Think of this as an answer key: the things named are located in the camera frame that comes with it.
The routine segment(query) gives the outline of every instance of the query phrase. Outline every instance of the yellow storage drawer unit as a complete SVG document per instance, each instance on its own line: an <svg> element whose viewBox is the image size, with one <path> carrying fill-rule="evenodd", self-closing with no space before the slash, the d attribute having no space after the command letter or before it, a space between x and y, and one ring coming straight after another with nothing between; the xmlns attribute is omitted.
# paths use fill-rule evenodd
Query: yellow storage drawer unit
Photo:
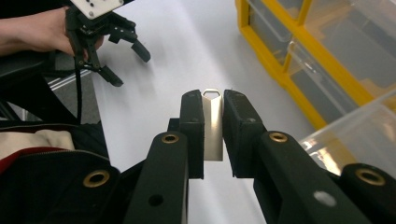
<svg viewBox="0 0 396 224"><path fill-rule="evenodd" d="M292 84L287 85L286 89L297 88L326 123L358 108L300 43L290 43L289 53L291 61L288 75ZM296 99L298 105L303 105L299 100Z"/></svg>
<svg viewBox="0 0 396 224"><path fill-rule="evenodd" d="M315 128L396 89L395 1L235 3L241 33Z"/></svg>
<svg viewBox="0 0 396 224"><path fill-rule="evenodd" d="M360 107L299 143L319 166L337 175L362 162L396 178L396 90Z"/></svg>
<svg viewBox="0 0 396 224"><path fill-rule="evenodd" d="M305 28L374 98L396 88L396 3L313 1Z"/></svg>

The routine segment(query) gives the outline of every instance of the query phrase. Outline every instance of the screw hole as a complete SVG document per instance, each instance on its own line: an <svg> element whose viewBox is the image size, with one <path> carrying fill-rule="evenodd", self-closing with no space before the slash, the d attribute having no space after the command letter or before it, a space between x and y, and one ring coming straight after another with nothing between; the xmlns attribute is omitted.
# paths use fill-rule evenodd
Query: screw hole
<svg viewBox="0 0 396 224"><path fill-rule="evenodd" d="M163 136L162 140L166 144L172 144L178 141L178 136L174 134L167 134Z"/></svg>
<svg viewBox="0 0 396 224"><path fill-rule="evenodd" d="M83 185L86 188L97 188L104 185L109 178L110 174L106 170L94 171L85 176Z"/></svg>
<svg viewBox="0 0 396 224"><path fill-rule="evenodd" d="M203 96L209 100L213 100L218 98L220 94L217 91L206 91L203 93Z"/></svg>
<svg viewBox="0 0 396 224"><path fill-rule="evenodd" d="M284 143L288 141L288 137L283 133L270 133L270 138L278 143Z"/></svg>
<svg viewBox="0 0 396 224"><path fill-rule="evenodd" d="M315 191L314 197L318 202L328 207L335 207L337 205L334 197L326 191Z"/></svg>
<svg viewBox="0 0 396 224"><path fill-rule="evenodd" d="M247 122L256 122L256 120L255 119L247 119Z"/></svg>
<svg viewBox="0 0 396 224"><path fill-rule="evenodd" d="M369 169L359 169L356 171L358 178L368 184L383 186L385 185L385 178L375 171Z"/></svg>

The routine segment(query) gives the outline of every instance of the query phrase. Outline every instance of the black plastic part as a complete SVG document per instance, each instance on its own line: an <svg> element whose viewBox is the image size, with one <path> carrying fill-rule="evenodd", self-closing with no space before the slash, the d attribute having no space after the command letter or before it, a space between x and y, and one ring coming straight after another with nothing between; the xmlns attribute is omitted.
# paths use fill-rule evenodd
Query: black plastic part
<svg viewBox="0 0 396 224"><path fill-rule="evenodd" d="M277 141L273 133L280 132L267 132L261 137L258 168L264 172L254 181L268 224L371 223L297 141L286 133L281 133L286 141Z"/></svg>
<svg viewBox="0 0 396 224"><path fill-rule="evenodd" d="M66 31L75 54L75 61L78 67L82 67L84 64L84 49L80 39L78 38L78 29L80 26L82 26L82 24L78 20L78 9L76 7L70 7L66 10Z"/></svg>
<svg viewBox="0 0 396 224"><path fill-rule="evenodd" d="M140 43L140 41L136 40L132 45L132 49L137 55L139 55L143 62L146 63L151 59L149 51L145 48L145 46L142 45L142 43Z"/></svg>
<svg viewBox="0 0 396 224"><path fill-rule="evenodd" d="M77 118L53 94L47 81L39 74L0 89L0 98L28 110L46 122L78 124Z"/></svg>
<svg viewBox="0 0 396 224"><path fill-rule="evenodd" d="M110 31L110 37L114 39L118 39L118 40L123 39L130 43L134 43L137 39L137 35L133 31L131 32L120 26L111 25L109 31Z"/></svg>
<svg viewBox="0 0 396 224"><path fill-rule="evenodd" d="M252 178L255 174L254 146L266 132L262 119L248 98L238 92L224 92L223 138L233 175Z"/></svg>
<svg viewBox="0 0 396 224"><path fill-rule="evenodd" d="M107 66L101 68L98 73L102 76L102 78L104 78L115 87L120 87L123 84L122 80Z"/></svg>
<svg viewBox="0 0 396 224"><path fill-rule="evenodd" d="M396 180L367 164L349 164L339 178L344 193L373 223L396 223Z"/></svg>
<svg viewBox="0 0 396 224"><path fill-rule="evenodd" d="M123 223L187 223L187 145L182 133L154 138Z"/></svg>
<svg viewBox="0 0 396 224"><path fill-rule="evenodd" d="M205 119L199 90L181 97L179 131L189 139L189 177L203 179Z"/></svg>
<svg viewBox="0 0 396 224"><path fill-rule="evenodd" d="M168 132L178 132L179 131L180 119L169 119Z"/></svg>
<svg viewBox="0 0 396 224"><path fill-rule="evenodd" d="M128 21L126 18L114 12L108 17L108 20L110 23L120 25L122 28L127 29L128 31L134 32L134 28L136 27L136 23L133 21Z"/></svg>
<svg viewBox="0 0 396 224"><path fill-rule="evenodd" d="M85 187L84 179L95 171L108 173L108 180L99 187ZM117 220L122 216L120 202L125 195L119 183L120 172L111 166L102 165L81 172L51 208L43 223L77 223L77 220L79 223L120 223Z"/></svg>
<svg viewBox="0 0 396 224"><path fill-rule="evenodd" d="M0 90L54 67L53 54L22 51L0 57Z"/></svg>
<svg viewBox="0 0 396 224"><path fill-rule="evenodd" d="M21 118L15 113L14 109L8 104L8 102L0 99L0 116L9 120L21 121Z"/></svg>
<svg viewBox="0 0 396 224"><path fill-rule="evenodd" d="M108 41L114 44L118 44L120 42L120 38L118 36L111 35L108 37Z"/></svg>
<svg viewBox="0 0 396 224"><path fill-rule="evenodd" d="M146 160L143 160L128 170L122 172L121 183L126 189L128 189L128 191L134 191L145 161Z"/></svg>
<svg viewBox="0 0 396 224"><path fill-rule="evenodd" d="M91 61L91 66L93 66L93 70L100 69L100 67L101 67L100 62L99 62L99 57L96 53L96 48L95 48L95 44L98 39L99 39L99 36L95 36L95 37L87 38L85 40L86 45L87 45L86 47L87 47L87 51L88 51L88 56Z"/></svg>

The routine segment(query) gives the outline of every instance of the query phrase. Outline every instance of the human hand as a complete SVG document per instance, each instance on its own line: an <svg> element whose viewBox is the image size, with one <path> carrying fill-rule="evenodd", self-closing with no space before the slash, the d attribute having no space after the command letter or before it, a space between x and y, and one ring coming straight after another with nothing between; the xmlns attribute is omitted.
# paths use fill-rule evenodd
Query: human hand
<svg viewBox="0 0 396 224"><path fill-rule="evenodd" d="M66 10L67 7L62 7L31 16L0 20L0 56L27 49L39 52L58 49L74 56L66 35ZM100 38L96 48L102 43L103 38Z"/></svg>

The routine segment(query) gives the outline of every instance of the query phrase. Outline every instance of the plastic drawer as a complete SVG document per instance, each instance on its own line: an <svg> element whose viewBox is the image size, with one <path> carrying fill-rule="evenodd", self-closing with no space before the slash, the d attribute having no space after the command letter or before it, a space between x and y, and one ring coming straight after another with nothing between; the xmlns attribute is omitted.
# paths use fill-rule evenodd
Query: plastic drawer
<svg viewBox="0 0 396 224"><path fill-rule="evenodd" d="M304 0L277 0L293 19L297 19Z"/></svg>
<svg viewBox="0 0 396 224"><path fill-rule="evenodd" d="M249 0L249 26L276 60L283 64L291 41L289 30L274 16L261 0Z"/></svg>
<svg viewBox="0 0 396 224"><path fill-rule="evenodd" d="M314 2L308 31L375 98L396 88L394 1L334 0L326 13Z"/></svg>
<svg viewBox="0 0 396 224"><path fill-rule="evenodd" d="M291 61L288 74L291 81L327 123L358 108L297 41L290 43L289 53Z"/></svg>
<svg viewBox="0 0 396 224"><path fill-rule="evenodd" d="M337 175L350 163L396 178L396 91L377 98L300 141L319 166Z"/></svg>

